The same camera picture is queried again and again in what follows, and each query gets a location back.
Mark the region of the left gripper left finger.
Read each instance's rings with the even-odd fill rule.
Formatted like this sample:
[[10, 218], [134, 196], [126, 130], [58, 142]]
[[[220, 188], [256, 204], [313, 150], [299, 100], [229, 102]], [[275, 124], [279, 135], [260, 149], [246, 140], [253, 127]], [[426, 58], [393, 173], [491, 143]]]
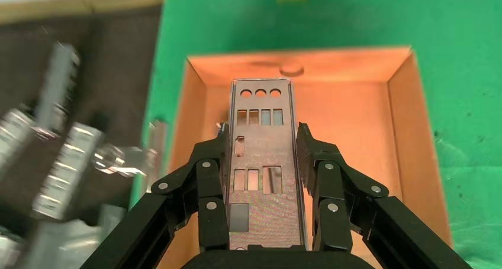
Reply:
[[228, 249], [229, 227], [221, 173], [229, 127], [194, 146], [189, 161], [157, 180], [82, 268], [156, 268], [175, 237], [198, 213], [203, 250]]

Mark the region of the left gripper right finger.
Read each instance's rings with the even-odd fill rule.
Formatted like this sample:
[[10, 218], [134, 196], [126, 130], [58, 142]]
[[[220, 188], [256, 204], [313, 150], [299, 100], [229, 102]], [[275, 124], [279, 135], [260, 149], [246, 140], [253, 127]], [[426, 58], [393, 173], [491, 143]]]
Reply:
[[358, 233], [383, 268], [468, 268], [386, 186], [349, 166], [338, 147], [300, 123], [298, 170], [313, 199], [313, 250], [351, 254]]

